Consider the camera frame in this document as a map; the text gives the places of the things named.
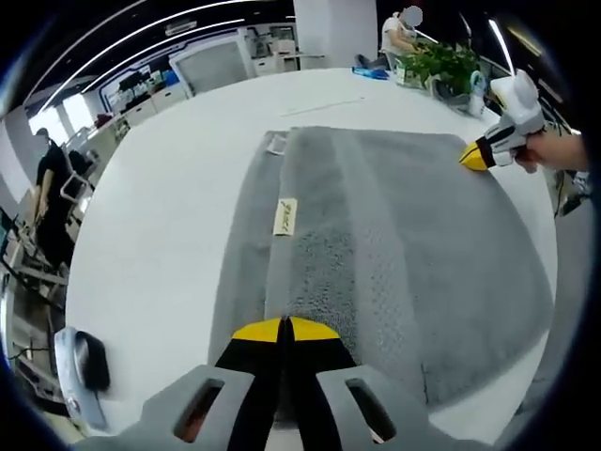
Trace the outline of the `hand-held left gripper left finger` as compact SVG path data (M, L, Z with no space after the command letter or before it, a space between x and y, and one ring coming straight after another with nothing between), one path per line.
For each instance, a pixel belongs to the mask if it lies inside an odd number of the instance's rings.
M278 403L281 319L237 330L215 366L201 365L144 405L144 450L263 450Z

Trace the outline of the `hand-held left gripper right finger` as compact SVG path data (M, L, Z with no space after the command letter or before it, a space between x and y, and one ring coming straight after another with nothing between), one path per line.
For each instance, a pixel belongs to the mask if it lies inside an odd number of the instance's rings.
M286 320L288 387L306 450L440 450L424 406L369 365L356 365L338 333Z

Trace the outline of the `person's right hand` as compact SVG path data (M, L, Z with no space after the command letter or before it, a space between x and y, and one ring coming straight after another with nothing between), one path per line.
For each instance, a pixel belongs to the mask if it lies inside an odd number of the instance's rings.
M541 157L537 152L541 138L541 134L529 135L526 139L525 146L516 153L516 163L519 164L528 174L534 174L537 171L538 166L541 164Z

